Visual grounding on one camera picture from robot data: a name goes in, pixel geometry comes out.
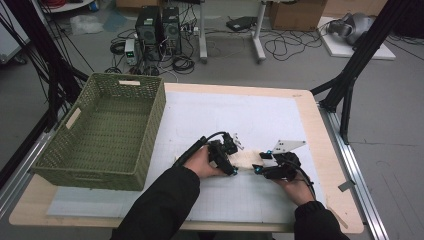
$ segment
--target wire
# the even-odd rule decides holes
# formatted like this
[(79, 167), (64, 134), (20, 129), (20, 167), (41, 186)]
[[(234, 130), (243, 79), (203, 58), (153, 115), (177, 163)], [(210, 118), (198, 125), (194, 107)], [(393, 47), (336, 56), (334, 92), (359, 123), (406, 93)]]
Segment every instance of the wire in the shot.
[(0, 1), (0, 4), (1, 4), (1, 6), (3, 7), (4, 12), (6, 13), (7, 19), (9, 19), (10, 27), (11, 27), (13, 30), (15, 30), (15, 28), (14, 28), (14, 26), (13, 26), (13, 22), (12, 22), (12, 20), (10, 19), (9, 13), (8, 13), (8, 11), (7, 11), (6, 7), (4, 6), (3, 1)]
[(172, 69), (179, 74), (190, 74), (194, 71), (194, 61), (191, 60), (191, 58), (187, 57), (187, 56), (176, 56), (173, 60), (172, 60)]
[[(164, 42), (166, 42), (168, 40), (168, 37), (166, 37), (166, 39), (165, 40), (163, 40), (162, 41), (162, 43), (160, 44), (160, 45), (162, 45)], [(165, 71), (165, 72), (167, 72), (167, 73), (169, 73), (169, 74), (171, 74), (171, 75), (173, 75), (174, 77), (175, 77), (175, 79), (177, 80), (177, 83), (178, 83), (178, 77), (177, 77), (177, 75), (175, 75), (173, 72), (171, 72), (171, 71), (169, 71), (169, 70), (166, 70), (166, 69), (163, 69), (160, 65), (161, 65), (161, 63), (162, 62), (164, 62), (164, 59), (165, 59), (165, 57), (166, 57), (166, 49), (165, 49), (165, 52), (162, 52), (162, 50), (161, 50), (162, 48), (161, 47), (159, 47), (159, 50), (161, 51), (161, 55), (163, 56), (162, 57), (162, 60), (161, 61), (159, 61), (158, 62), (158, 67), (160, 68), (160, 69), (162, 69), (163, 71)]]
[(407, 53), (411, 54), (412, 56), (414, 56), (414, 57), (416, 57), (416, 58), (418, 58), (418, 59), (420, 59), (420, 60), (422, 60), (422, 61), (424, 61), (424, 58), (422, 58), (422, 57), (420, 57), (420, 56), (418, 56), (418, 55), (416, 55), (416, 54), (414, 54), (414, 53), (412, 53), (412, 52), (410, 52), (410, 51), (406, 50), (405, 48), (400, 47), (399, 45), (397, 45), (397, 44), (395, 44), (395, 43), (393, 43), (393, 42), (391, 42), (391, 41), (389, 41), (389, 40), (387, 40), (387, 39), (386, 39), (386, 42), (388, 42), (388, 43), (392, 44), (393, 46), (395, 46), (395, 47), (397, 47), (397, 48), (399, 48), (399, 49), (401, 49), (401, 50), (403, 50), (403, 51), (405, 51), (405, 52), (407, 52)]
[[(274, 59), (278, 61), (287, 61), (290, 57), (304, 52), (307, 47), (318, 48), (322, 45), (321, 37), (318, 34), (318, 36), (315, 36), (313, 33), (309, 32), (299, 32), (300, 35), (296, 35), (293, 31), (289, 31), (288, 34), (287, 31), (282, 33), (276, 31), (271, 32), (277, 34), (278, 37), (265, 42), (264, 47), (265, 50), (271, 53)], [(305, 42), (305, 37), (311, 38), (311, 40)]]
[(411, 45), (424, 45), (424, 39), (397, 36), (397, 35), (390, 35), (389, 38), (396, 42), (402, 41), (404, 43), (411, 44)]
[[(45, 7), (45, 6), (43, 6), (43, 13), (44, 12), (48, 12), (49, 14), (51, 14), (52, 12), (51, 12), (51, 8), (49, 7), (49, 6), (47, 6), (47, 8)], [(78, 52), (78, 54), (81, 56), (81, 58), (84, 60), (84, 62), (87, 64), (87, 66), (91, 69), (91, 71), (93, 71), (94, 72), (94, 69), (91, 67), (91, 65), (88, 63), (88, 61), (87, 61), (87, 59), (84, 57), (84, 55), (79, 51), (79, 49), (75, 46), (75, 44), (74, 44), (74, 42), (72, 42), (72, 40), (69, 38), (69, 36), (68, 36), (68, 34), (66, 33), (66, 29), (63, 29), (55, 20), (54, 20), (54, 18), (51, 18), (51, 22), (53, 22), (53, 24), (54, 24), (54, 26), (55, 26), (55, 28), (56, 28), (56, 32), (58, 33), (57, 35), (55, 34), (55, 31), (52, 29), (52, 27), (50, 26), (50, 23), (48, 23), (48, 26), (49, 26), (49, 29), (50, 29), (50, 35), (53, 35), (54, 37), (53, 37), (53, 39), (56, 39), (57, 40), (57, 38), (59, 38), (60, 39), (60, 41), (61, 41), (61, 43), (62, 43), (62, 46), (63, 46), (63, 49), (64, 49), (64, 51), (62, 50), (62, 46), (59, 44), (59, 42), (58, 41), (56, 41), (56, 44), (59, 46), (59, 48), (62, 50), (62, 54), (64, 54), (63, 52), (65, 52), (66, 53), (66, 56), (67, 56), (67, 61), (70, 63), (70, 65), (72, 66), (72, 62), (71, 62), (71, 58), (69, 57), (69, 54), (68, 54), (68, 51), (67, 51), (67, 49), (66, 49), (66, 46), (65, 46), (65, 43), (64, 43), (64, 41), (63, 41), (63, 39), (62, 39), (62, 34), (66, 37), (66, 39), (69, 41), (69, 43), (71, 43), (71, 45), (74, 47), (74, 49)]]
[(209, 141), (209, 140), (211, 140), (212, 138), (214, 138), (214, 137), (216, 137), (218, 135), (224, 135), (224, 134), (228, 134), (228, 133), (227, 132), (224, 132), (224, 131), (216, 132), (216, 133), (210, 135), (208, 138), (206, 138), (206, 141)]
[[(119, 64), (121, 64), (122, 59), (125, 57), (125, 43), (127, 39), (131, 39), (131, 35), (135, 32), (134, 29), (127, 29), (123, 32), (118, 33), (117, 37), (112, 39), (111, 45), (110, 45), (110, 52), (113, 54), (112, 56), (112, 66), (106, 69), (105, 73), (123, 73), (125, 64), (122, 66), (122, 71), (119, 69)], [(116, 56), (121, 56), (119, 58), (119, 61), (116, 61)]]

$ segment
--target cable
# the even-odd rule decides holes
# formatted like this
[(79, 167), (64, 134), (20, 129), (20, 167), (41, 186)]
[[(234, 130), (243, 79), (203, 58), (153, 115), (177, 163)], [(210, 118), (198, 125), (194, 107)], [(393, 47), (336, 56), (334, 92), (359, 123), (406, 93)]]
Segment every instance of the cable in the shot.
[[(165, 41), (167, 41), (168, 40), (168, 37), (166, 37), (166, 39), (165, 40), (163, 40), (162, 41), (162, 43), (160, 44), (160, 45), (162, 45)], [(162, 69), (163, 71), (165, 71), (165, 72), (167, 72), (167, 73), (169, 73), (169, 74), (171, 74), (171, 75), (173, 75), (174, 77), (175, 77), (175, 79), (177, 80), (177, 83), (178, 83), (178, 77), (177, 77), (177, 75), (175, 75), (173, 72), (171, 72), (171, 71), (168, 71), (168, 70), (165, 70), (165, 69), (163, 69), (160, 65), (161, 65), (161, 63), (162, 62), (164, 62), (164, 59), (165, 59), (165, 57), (166, 57), (166, 49), (165, 49), (165, 52), (163, 53), (162, 51), (160, 52), (160, 54), (163, 56), (162, 57), (162, 60), (161, 61), (159, 61), (158, 62), (158, 67), (160, 68), (160, 69)]]
[(388, 43), (392, 44), (393, 46), (395, 46), (395, 47), (397, 47), (397, 48), (399, 48), (399, 49), (401, 49), (401, 50), (403, 50), (403, 51), (405, 51), (405, 52), (407, 52), (407, 53), (411, 54), (412, 56), (414, 56), (414, 57), (416, 57), (416, 58), (418, 58), (418, 59), (420, 59), (420, 60), (422, 60), (422, 61), (424, 61), (424, 58), (422, 58), (422, 57), (420, 57), (420, 56), (418, 56), (418, 55), (415, 55), (414, 53), (412, 53), (412, 52), (410, 52), (410, 51), (408, 51), (408, 50), (406, 50), (406, 49), (404, 49), (404, 48), (400, 47), (399, 45), (397, 45), (397, 44), (395, 44), (395, 43), (392, 43), (391, 41), (389, 41), (389, 40), (387, 40), (387, 39), (386, 39), (386, 42), (388, 42)]
[(397, 36), (397, 35), (389, 35), (389, 38), (393, 41), (396, 41), (396, 42), (402, 41), (410, 45), (424, 45), (424, 39)]
[[(5, 0), (4, 2), (28, 38), (31, 39), (37, 54), (26, 45), (25, 41), (14, 31), (11, 24), (4, 23), (3, 19), (5, 18), (3, 16), (0, 18), (2, 24), (27, 53), (39, 76), (43, 91), (44, 85), (41, 81), (49, 84), (49, 91), (45, 95), (49, 103), (47, 130), (50, 130), (57, 122), (57, 110), (64, 103), (72, 104), (78, 98), (82, 87), (76, 78), (86, 80), (88, 76), (71, 65), (63, 40), (57, 42), (50, 37), (32, 1)], [(25, 14), (21, 14), (22, 9), (25, 9)]]
[[(314, 36), (312, 33), (309, 33), (309, 32), (300, 32), (301, 34), (299, 36), (296, 35), (295, 32), (293, 32), (293, 31), (289, 32), (289, 34), (290, 34), (289, 36), (283, 35), (283, 34), (286, 33), (286, 31), (283, 32), (283, 33), (278, 33), (278, 32), (275, 32), (275, 31), (272, 31), (272, 32), (276, 33), (278, 35), (278, 37), (276, 37), (273, 40), (269, 40), (269, 41), (265, 42), (264, 47), (265, 47), (265, 50), (268, 51), (269, 53), (271, 53), (272, 56), (274, 57), (274, 59), (276, 59), (278, 61), (286, 61), (290, 57), (304, 52), (307, 47), (318, 48), (322, 45), (321, 37), (319, 35)], [(304, 42), (303, 38), (305, 36), (312, 38), (312, 40)], [(279, 50), (278, 45), (282, 45), (284, 50), (278, 51)], [(288, 45), (294, 46), (294, 47), (300, 47), (300, 49), (294, 50), (293, 52), (290, 53), (290, 51), (287, 47)]]
[[(49, 14), (51, 14), (52, 12), (51, 12), (51, 8), (49, 7), (49, 6), (47, 6), (47, 8), (45, 7), (45, 6), (43, 6), (43, 13), (44, 12), (47, 12), (47, 13), (49, 13)], [(72, 42), (72, 40), (69, 38), (69, 36), (68, 36), (68, 34), (66, 33), (66, 29), (63, 29), (55, 20), (54, 20), (54, 18), (51, 18), (51, 22), (53, 22), (53, 24), (54, 24), (54, 26), (55, 26), (55, 28), (56, 28), (56, 32), (58, 33), (58, 35), (56, 36), (56, 34), (55, 34), (55, 32), (53, 31), (53, 29), (52, 29), (52, 27), (50, 26), (50, 24), (48, 23), (48, 26), (49, 26), (49, 29), (51, 30), (51, 35), (53, 35), (54, 37), (54, 39), (56, 39), (57, 40), (57, 38), (59, 38), (60, 39), (60, 41), (62, 42), (62, 45), (63, 45), (63, 49), (64, 49), (64, 52), (66, 52), (66, 56), (68, 57), (68, 62), (70, 63), (70, 65), (72, 66), (72, 62), (71, 62), (71, 58), (69, 57), (69, 54), (68, 54), (68, 51), (67, 51), (67, 48), (66, 48), (66, 46), (65, 46), (65, 43), (64, 43), (64, 41), (63, 41), (63, 39), (62, 39), (62, 34), (63, 35), (65, 35), (65, 37), (66, 37), (66, 39), (69, 41), (69, 43), (71, 43), (71, 45), (74, 47), (74, 49), (78, 52), (78, 54), (81, 56), (81, 58), (84, 60), (84, 62), (87, 64), (87, 66), (91, 69), (91, 71), (93, 71), (94, 72), (94, 69), (91, 67), (91, 65), (88, 63), (88, 61), (87, 61), (87, 59), (84, 57), (84, 55), (82, 55), (82, 53), (79, 51), (79, 49), (75, 46), (75, 44), (74, 44), (74, 42)], [(59, 42), (58, 41), (56, 41), (56, 43), (57, 43), (57, 45), (59, 46), (59, 48), (62, 50), (62, 46), (59, 44)]]
[(194, 61), (187, 56), (176, 56), (172, 60), (172, 69), (179, 74), (190, 74), (194, 71)]
[(125, 42), (112, 43), (110, 52), (115, 55), (123, 55), (125, 53)]
[(309, 190), (312, 193), (312, 197), (314, 198), (314, 200), (316, 200), (315, 189), (314, 189), (314, 186), (313, 186), (314, 183), (308, 177), (308, 174), (306, 174), (306, 172), (300, 166), (298, 166), (298, 165), (296, 165), (292, 162), (284, 162), (284, 164), (290, 165), (291, 167), (295, 168), (298, 172), (300, 172), (303, 180), (299, 180), (299, 179), (294, 179), (294, 180), (305, 181), (306, 185), (308, 186)]
[(214, 134), (210, 135), (208, 138), (206, 138), (206, 142), (207, 142), (207, 141), (209, 141), (209, 140), (211, 140), (212, 138), (214, 138), (214, 137), (218, 136), (218, 135), (224, 135), (224, 134), (227, 134), (227, 133), (226, 133), (226, 132), (224, 132), (224, 131), (216, 132), (216, 133), (214, 133)]

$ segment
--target gray floor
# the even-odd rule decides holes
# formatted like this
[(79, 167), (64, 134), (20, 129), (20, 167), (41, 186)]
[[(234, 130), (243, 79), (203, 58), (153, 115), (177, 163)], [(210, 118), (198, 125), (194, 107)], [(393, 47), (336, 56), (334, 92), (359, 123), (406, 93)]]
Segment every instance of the gray floor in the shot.
[[(69, 14), (89, 14), (86, 10)], [(107, 12), (96, 13), (102, 22)], [(213, 20), (207, 24), (223, 24)], [(102, 32), (71, 39), (97, 72), (110, 67), (110, 40), (134, 26), (127, 21), (117, 32)], [(312, 89), (337, 76), (348, 59), (330, 57), (324, 46), (279, 62), (267, 53), (256, 63), (249, 38), (209, 37), (211, 57), (197, 62), (190, 75), (177, 75), (180, 83)], [(424, 57), (423, 46), (397, 43)], [(353, 96), (349, 139), (374, 203), (391, 239), (422, 239), (424, 235), (424, 189), (419, 187), (422, 163), (424, 68), (423, 61), (386, 44), (395, 61), (372, 60), (360, 75)], [(74, 65), (90, 73), (70, 50)], [(193, 59), (198, 61), (198, 53)], [(166, 82), (176, 82), (163, 74)], [(325, 95), (316, 97), (321, 100)], [(8, 161), (46, 109), (45, 98), (32, 65), (9, 64), (0, 68), (0, 167)], [(110, 229), (20, 227), (8, 223), (10, 211), (0, 221), (2, 239), (108, 239)], [(274, 234), (292, 239), (292, 234)], [(370, 239), (368, 230), (352, 239)]]

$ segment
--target white paper sheet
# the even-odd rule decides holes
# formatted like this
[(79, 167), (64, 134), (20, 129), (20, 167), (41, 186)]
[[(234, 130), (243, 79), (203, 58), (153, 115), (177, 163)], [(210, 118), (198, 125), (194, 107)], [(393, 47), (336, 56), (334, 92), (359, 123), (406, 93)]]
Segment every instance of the white paper sheet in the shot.
[[(145, 189), (171, 167), (201, 136), (217, 131), (237, 133), (246, 149), (272, 150), (278, 139), (305, 141), (293, 99), (246, 95), (167, 92)], [(315, 183), (317, 199), (325, 203), (306, 144), (293, 151)], [(266, 165), (275, 162), (266, 160)], [(201, 181), (201, 193), (187, 220), (287, 223), (295, 205), (283, 190), (253, 171)], [(139, 192), (59, 187), (48, 215), (124, 217)]]

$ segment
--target black jacket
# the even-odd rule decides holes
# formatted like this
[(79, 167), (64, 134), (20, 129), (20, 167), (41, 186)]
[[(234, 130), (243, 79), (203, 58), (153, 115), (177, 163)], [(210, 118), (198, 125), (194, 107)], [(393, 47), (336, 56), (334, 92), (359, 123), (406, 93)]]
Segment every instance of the black jacket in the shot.
[[(181, 227), (199, 196), (197, 175), (184, 167), (166, 170), (135, 201), (112, 240), (170, 239)], [(348, 239), (334, 215), (320, 202), (296, 209), (295, 239)]]

